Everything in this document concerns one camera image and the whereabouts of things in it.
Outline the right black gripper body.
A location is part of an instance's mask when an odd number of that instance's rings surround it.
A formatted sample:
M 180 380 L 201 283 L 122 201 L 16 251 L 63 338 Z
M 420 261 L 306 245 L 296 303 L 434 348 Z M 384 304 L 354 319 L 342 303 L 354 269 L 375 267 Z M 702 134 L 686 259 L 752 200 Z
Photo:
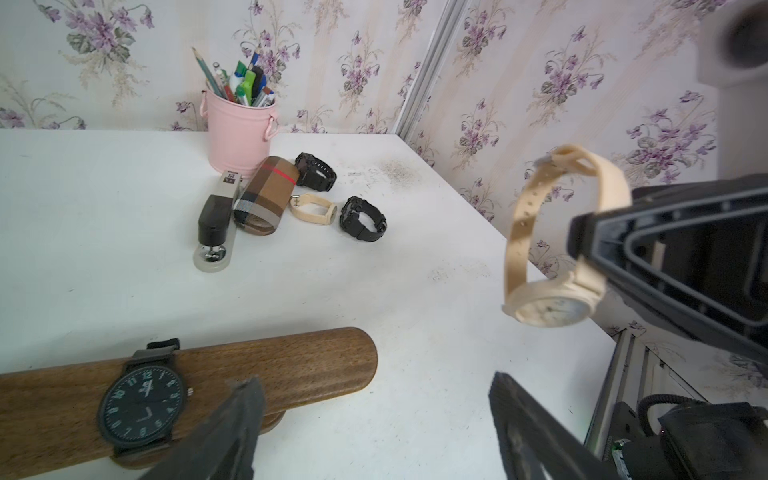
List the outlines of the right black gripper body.
M 567 252 L 648 323 L 767 362 L 767 177 L 641 187 L 572 219 Z

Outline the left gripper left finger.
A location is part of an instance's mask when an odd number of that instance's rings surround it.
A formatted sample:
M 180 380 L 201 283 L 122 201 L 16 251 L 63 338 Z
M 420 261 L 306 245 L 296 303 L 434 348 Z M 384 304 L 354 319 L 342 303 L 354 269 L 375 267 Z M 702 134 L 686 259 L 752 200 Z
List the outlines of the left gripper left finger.
M 252 463 L 265 407 L 259 379 L 254 377 L 244 382 L 143 477 L 253 479 Z

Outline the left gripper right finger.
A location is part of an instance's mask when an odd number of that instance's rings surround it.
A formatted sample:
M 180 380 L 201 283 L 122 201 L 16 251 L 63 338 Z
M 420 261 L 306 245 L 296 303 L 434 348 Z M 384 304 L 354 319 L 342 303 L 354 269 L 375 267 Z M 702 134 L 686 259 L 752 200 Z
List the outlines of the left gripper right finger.
M 488 394 L 509 479 L 616 479 L 517 381 L 496 372 Z

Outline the black analog watch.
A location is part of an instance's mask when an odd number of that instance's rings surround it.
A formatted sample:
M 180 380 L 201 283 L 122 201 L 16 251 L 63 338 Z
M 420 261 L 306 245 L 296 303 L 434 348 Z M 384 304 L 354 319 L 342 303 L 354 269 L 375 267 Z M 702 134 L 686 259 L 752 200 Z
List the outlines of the black analog watch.
M 176 368 L 180 340 L 151 342 L 136 351 L 110 385 L 97 411 L 101 436 L 116 457 L 168 446 L 188 397 Z

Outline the wooden watch stand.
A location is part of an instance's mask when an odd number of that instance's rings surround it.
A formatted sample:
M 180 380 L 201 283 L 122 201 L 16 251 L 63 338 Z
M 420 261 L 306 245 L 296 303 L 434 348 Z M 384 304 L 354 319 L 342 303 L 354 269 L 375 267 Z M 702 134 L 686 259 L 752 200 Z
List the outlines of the wooden watch stand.
M 97 409 L 125 359 L 4 374 L 1 377 L 1 476 L 21 479 L 107 458 L 118 468 L 152 467 L 154 451 L 118 458 L 97 426 Z M 262 430 L 289 409 L 365 388 L 378 366 L 375 343 L 355 327 L 237 342 L 177 353 L 174 367 L 191 390 L 173 427 L 179 443 L 244 381 L 256 377 L 266 405 Z

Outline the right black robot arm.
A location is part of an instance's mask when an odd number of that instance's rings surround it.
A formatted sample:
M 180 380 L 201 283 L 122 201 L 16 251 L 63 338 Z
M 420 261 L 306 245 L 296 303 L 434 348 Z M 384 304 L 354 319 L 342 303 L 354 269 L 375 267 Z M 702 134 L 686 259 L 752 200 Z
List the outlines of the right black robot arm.
M 767 178 L 641 187 L 629 207 L 575 217 L 567 251 L 650 324 L 767 369 Z M 767 411 L 674 395 L 638 402 L 621 450 L 636 479 L 763 479 Z

